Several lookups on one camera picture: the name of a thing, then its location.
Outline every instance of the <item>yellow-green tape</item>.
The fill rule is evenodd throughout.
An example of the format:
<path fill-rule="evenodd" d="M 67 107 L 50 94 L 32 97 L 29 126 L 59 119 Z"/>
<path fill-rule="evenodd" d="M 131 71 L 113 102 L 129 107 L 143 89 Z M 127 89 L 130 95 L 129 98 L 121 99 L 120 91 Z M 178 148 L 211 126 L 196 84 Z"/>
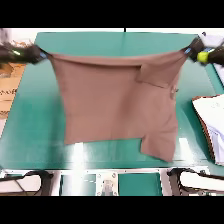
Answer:
<path fill-rule="evenodd" d="M 203 52 L 203 51 L 198 53 L 197 60 L 206 64 L 208 62 L 208 54 L 209 52 Z"/>

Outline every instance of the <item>brown shirt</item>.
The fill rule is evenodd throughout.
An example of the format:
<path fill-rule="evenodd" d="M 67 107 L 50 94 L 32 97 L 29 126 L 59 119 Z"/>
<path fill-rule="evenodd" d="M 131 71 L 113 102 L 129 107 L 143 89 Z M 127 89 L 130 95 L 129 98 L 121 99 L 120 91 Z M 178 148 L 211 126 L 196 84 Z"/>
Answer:
<path fill-rule="evenodd" d="M 124 58 L 52 54 L 66 114 L 65 144 L 142 138 L 141 152 L 172 161 L 183 51 Z"/>

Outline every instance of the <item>brown cloth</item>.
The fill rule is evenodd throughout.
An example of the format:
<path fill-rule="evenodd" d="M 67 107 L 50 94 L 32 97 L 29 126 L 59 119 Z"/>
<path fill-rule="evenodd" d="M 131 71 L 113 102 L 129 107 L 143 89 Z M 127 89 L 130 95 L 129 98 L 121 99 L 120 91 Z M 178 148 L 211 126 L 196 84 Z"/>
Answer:
<path fill-rule="evenodd" d="M 183 51 L 124 58 L 52 54 L 66 114 L 65 144 L 142 138 L 141 152 L 172 161 Z"/>

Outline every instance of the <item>green table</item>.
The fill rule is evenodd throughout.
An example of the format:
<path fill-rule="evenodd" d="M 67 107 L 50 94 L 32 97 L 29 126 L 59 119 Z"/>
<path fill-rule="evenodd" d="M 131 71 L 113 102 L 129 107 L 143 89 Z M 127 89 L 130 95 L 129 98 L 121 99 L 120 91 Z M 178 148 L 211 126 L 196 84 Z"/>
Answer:
<path fill-rule="evenodd" d="M 195 37 L 189 34 L 74 32 L 39 33 L 36 44 L 48 52 L 76 56 L 135 56 L 179 50 Z M 191 98 L 223 94 L 211 65 L 190 60 L 184 64 L 177 94 L 179 132 L 172 163 L 140 153 L 140 139 L 64 146 L 65 116 L 51 63 L 28 65 L 0 140 L 0 164 L 7 169 L 85 169 L 209 166 L 224 175 L 224 167 L 211 161 L 205 136 Z"/>

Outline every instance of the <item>metal bracket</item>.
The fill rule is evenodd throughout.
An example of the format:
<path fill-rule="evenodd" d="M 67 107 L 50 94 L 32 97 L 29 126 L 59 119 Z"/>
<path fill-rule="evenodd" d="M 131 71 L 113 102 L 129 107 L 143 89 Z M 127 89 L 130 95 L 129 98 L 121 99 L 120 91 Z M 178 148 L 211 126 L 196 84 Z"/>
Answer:
<path fill-rule="evenodd" d="M 96 175 L 96 196 L 118 196 L 118 173 L 103 172 Z"/>

